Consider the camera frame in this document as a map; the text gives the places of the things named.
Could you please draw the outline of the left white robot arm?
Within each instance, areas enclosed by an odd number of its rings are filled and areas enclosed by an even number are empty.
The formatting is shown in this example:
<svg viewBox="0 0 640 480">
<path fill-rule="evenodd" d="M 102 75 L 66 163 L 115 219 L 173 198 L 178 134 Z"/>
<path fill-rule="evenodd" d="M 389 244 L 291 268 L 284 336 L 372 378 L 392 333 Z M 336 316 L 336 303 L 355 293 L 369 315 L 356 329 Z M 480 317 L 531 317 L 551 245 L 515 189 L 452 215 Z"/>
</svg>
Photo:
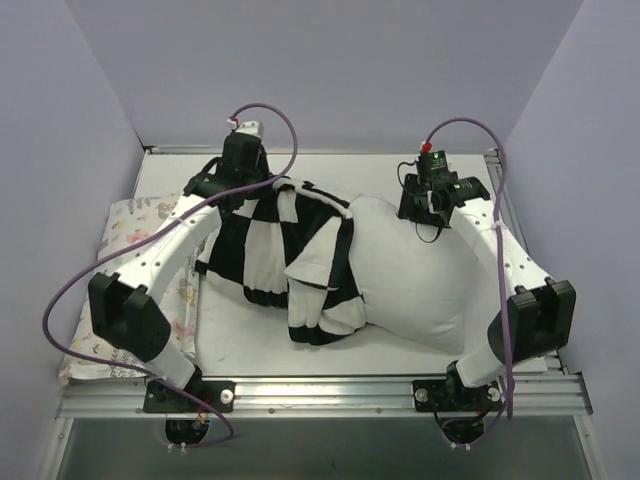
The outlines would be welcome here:
<svg viewBox="0 0 640 480">
<path fill-rule="evenodd" d="M 205 238 L 229 219 L 245 200 L 247 187 L 270 178 L 260 122 L 239 125 L 225 139 L 214 172 L 203 168 L 189 180 L 162 228 L 138 257 L 113 274 L 95 274 L 88 296 L 93 332 L 132 354 L 153 375 L 170 384 L 167 400 L 180 411 L 196 408 L 202 386 L 192 380 L 196 367 L 171 340 L 171 326 L 160 309 L 169 283 Z"/>
</svg>

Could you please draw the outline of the white pillow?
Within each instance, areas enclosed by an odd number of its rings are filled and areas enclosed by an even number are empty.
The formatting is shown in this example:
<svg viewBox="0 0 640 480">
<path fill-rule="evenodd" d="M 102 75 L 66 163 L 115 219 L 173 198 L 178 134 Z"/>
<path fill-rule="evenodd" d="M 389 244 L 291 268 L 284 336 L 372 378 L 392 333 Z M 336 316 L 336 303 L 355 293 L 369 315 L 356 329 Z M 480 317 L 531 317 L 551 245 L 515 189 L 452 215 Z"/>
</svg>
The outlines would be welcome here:
<svg viewBox="0 0 640 480">
<path fill-rule="evenodd" d="M 349 263 L 366 322 L 444 354 L 475 350 L 498 289 L 462 237 L 402 220 L 376 197 L 358 197 L 351 212 Z"/>
</svg>

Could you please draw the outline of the black white checkered pillowcase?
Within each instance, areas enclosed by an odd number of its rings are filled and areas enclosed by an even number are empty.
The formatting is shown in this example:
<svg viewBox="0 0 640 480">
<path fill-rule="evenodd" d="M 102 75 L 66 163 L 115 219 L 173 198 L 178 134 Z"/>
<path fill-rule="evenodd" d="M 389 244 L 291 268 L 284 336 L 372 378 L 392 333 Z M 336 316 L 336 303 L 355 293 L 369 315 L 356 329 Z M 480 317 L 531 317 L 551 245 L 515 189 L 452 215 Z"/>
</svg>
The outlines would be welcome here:
<svg viewBox="0 0 640 480">
<path fill-rule="evenodd" d="M 349 261 L 357 197 L 283 178 L 208 237 L 195 270 L 234 301 L 286 310 L 293 342 L 339 341 L 366 323 Z"/>
</svg>

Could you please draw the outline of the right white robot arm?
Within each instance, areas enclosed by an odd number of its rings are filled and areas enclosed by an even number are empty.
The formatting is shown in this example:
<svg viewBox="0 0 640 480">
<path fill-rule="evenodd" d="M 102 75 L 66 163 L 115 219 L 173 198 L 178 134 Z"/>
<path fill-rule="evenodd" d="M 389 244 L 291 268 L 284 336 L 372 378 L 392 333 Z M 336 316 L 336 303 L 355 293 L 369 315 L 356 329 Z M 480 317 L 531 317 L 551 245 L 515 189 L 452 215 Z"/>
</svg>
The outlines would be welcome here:
<svg viewBox="0 0 640 480">
<path fill-rule="evenodd" d="M 404 178 L 398 215 L 438 231 L 456 232 L 498 288 L 499 311 L 485 340 L 455 363 L 443 385 L 446 402 L 465 409 L 509 368 L 567 345 L 576 291 L 525 251 L 497 210 L 498 199 L 476 177 L 450 170 L 444 151 L 421 148 Z"/>
</svg>

